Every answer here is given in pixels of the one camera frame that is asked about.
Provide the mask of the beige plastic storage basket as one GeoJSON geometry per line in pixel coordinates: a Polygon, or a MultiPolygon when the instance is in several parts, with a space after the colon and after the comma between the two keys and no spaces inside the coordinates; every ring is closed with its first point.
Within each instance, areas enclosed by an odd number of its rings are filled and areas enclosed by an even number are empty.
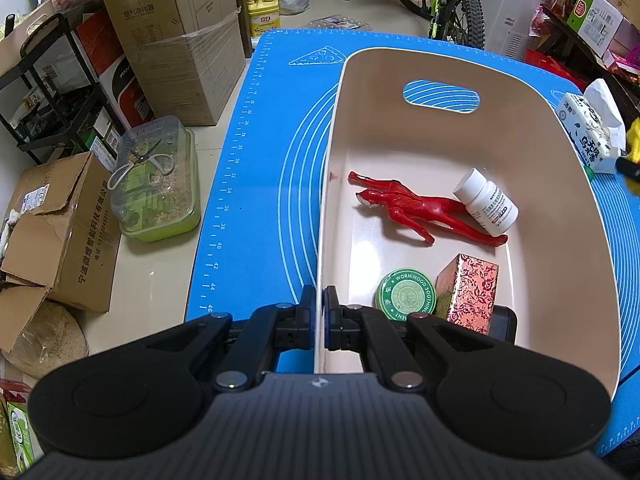
{"type": "Polygon", "coordinates": [[[620,378],[620,314],[603,220],[574,146],[523,78],[453,56],[364,49],[344,64],[324,170],[317,282],[372,304],[400,268],[430,278],[457,255],[494,262],[516,343],[572,363],[608,391],[620,378]],[[448,197],[472,170],[518,207],[491,248],[434,229],[434,243],[358,203],[351,172],[448,197]]]}

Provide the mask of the yellow toy with red dial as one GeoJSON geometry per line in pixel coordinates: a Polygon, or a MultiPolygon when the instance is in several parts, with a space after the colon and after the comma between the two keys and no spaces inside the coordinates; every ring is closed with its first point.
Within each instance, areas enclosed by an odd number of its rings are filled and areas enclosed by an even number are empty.
{"type": "Polygon", "coordinates": [[[627,130],[627,158],[638,164],[640,162],[640,118],[637,117],[627,130]]]}

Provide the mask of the red floral patterned box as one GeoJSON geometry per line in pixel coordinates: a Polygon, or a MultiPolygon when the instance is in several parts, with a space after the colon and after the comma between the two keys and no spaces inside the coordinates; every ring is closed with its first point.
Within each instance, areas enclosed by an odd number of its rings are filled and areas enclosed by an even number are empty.
{"type": "Polygon", "coordinates": [[[499,266],[465,254],[456,255],[438,274],[435,315],[487,335],[496,298],[499,266]]]}

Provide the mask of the green round tin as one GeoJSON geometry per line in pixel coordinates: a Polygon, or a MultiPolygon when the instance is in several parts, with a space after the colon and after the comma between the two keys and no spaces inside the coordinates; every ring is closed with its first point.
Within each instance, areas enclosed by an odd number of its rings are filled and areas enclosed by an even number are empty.
{"type": "Polygon", "coordinates": [[[374,306],[390,320],[399,322],[404,322],[413,313],[433,314],[436,306],[435,287],[418,270],[393,270],[378,284],[374,306]]]}

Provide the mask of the open brown cardboard box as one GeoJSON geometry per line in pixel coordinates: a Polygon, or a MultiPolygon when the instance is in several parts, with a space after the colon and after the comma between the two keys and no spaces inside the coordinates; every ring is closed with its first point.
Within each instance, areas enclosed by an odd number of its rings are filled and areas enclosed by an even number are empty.
{"type": "Polygon", "coordinates": [[[85,152],[25,170],[9,203],[17,211],[1,263],[1,349],[49,300],[102,314],[110,310],[120,240],[110,211],[111,174],[85,152]]]}

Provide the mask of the white pill bottle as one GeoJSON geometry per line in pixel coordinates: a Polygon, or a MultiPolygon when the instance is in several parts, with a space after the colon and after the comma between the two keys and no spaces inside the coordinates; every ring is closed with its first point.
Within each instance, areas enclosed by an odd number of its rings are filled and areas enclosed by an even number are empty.
{"type": "Polygon", "coordinates": [[[454,196],[491,236],[506,234],[518,220],[518,206],[476,168],[461,179],[454,188],[454,196]]]}

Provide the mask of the blue silicone baking mat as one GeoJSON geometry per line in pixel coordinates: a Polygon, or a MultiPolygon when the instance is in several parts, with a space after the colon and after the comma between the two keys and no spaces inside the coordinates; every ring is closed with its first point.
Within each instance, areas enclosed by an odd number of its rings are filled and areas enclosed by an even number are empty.
{"type": "MultiPolygon", "coordinates": [[[[574,84],[486,51],[378,32],[292,29],[259,41],[229,122],[194,260],[186,315],[248,318],[297,302],[317,282],[326,154],[347,59],[371,48],[453,56],[523,78],[554,110],[574,84]]],[[[620,314],[620,378],[600,454],[639,428],[639,197],[618,174],[588,174],[603,220],[620,314]]]]}

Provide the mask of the red action figure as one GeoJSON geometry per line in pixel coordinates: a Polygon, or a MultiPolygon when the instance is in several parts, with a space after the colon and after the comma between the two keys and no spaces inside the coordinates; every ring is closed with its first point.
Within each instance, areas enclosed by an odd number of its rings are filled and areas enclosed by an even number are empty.
{"type": "Polygon", "coordinates": [[[356,194],[361,205],[385,208],[390,220],[418,233],[427,245],[435,243],[425,226],[427,223],[444,226],[456,235],[490,247],[500,247],[508,241],[506,234],[491,236],[463,221],[463,216],[470,215],[457,200],[418,195],[397,180],[372,179],[355,171],[348,174],[347,180],[362,187],[362,191],[356,194]]]}

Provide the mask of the clear green plastic container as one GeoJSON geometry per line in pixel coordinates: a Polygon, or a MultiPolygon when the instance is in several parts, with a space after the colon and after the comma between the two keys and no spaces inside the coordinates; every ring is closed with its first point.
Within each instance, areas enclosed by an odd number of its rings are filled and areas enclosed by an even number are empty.
{"type": "Polygon", "coordinates": [[[151,243],[192,231],[201,219],[193,132],[172,115],[127,131],[107,188],[122,235],[151,243]]]}

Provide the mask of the white printed tissue box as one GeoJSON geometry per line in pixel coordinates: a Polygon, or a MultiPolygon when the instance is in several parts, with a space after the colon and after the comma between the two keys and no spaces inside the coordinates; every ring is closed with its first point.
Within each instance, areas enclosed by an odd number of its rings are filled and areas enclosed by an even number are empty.
{"type": "Polygon", "coordinates": [[[605,80],[593,81],[585,94],[566,92],[555,113],[586,166],[615,174],[617,159],[626,154],[626,129],[605,80]]]}

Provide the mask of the black metal rack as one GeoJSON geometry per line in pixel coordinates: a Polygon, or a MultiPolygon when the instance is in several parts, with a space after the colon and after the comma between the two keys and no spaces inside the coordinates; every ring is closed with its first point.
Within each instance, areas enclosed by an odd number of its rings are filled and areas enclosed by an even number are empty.
{"type": "Polygon", "coordinates": [[[91,148],[87,138],[93,136],[102,143],[107,154],[114,156],[116,144],[125,132],[124,124],[98,78],[91,73],[66,17],[55,13],[45,18],[25,39],[18,53],[18,62],[1,76],[1,89],[6,91],[20,82],[37,102],[20,118],[1,115],[1,125],[15,141],[17,149],[41,165],[46,160],[40,152],[58,151],[62,156],[86,152],[91,148]],[[84,74],[86,82],[76,89],[56,88],[47,75],[38,72],[37,62],[60,40],[68,44],[75,63],[84,74]]]}

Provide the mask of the red gift box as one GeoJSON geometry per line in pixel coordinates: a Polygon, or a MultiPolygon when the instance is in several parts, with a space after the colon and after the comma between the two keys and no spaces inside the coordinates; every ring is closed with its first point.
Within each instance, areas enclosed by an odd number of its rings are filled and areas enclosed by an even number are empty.
{"type": "Polygon", "coordinates": [[[572,70],[563,63],[555,60],[549,55],[545,55],[536,50],[527,49],[525,51],[524,62],[528,65],[535,66],[546,72],[555,74],[571,81],[580,90],[585,91],[591,80],[582,76],[576,70],[572,70]]]}

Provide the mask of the large cardboard box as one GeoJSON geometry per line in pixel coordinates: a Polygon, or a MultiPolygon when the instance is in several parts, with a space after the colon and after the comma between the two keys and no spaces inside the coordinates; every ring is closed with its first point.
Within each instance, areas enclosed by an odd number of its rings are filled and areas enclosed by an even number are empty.
{"type": "Polygon", "coordinates": [[[103,0],[158,117],[215,125],[245,67],[236,0],[103,0]]]}

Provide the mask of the green white carton box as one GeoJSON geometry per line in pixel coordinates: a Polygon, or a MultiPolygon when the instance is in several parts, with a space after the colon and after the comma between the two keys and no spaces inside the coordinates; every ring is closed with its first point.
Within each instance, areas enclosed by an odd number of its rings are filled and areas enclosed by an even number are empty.
{"type": "Polygon", "coordinates": [[[608,0],[576,0],[567,26],[602,58],[623,23],[623,14],[608,0]]]}

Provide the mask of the yellow detergent jug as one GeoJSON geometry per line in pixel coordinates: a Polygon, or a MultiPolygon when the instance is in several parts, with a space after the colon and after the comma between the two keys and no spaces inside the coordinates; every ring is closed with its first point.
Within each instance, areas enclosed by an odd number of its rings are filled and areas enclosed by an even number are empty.
{"type": "Polygon", "coordinates": [[[246,4],[252,38],[280,27],[279,0],[246,0],[246,4]]]}

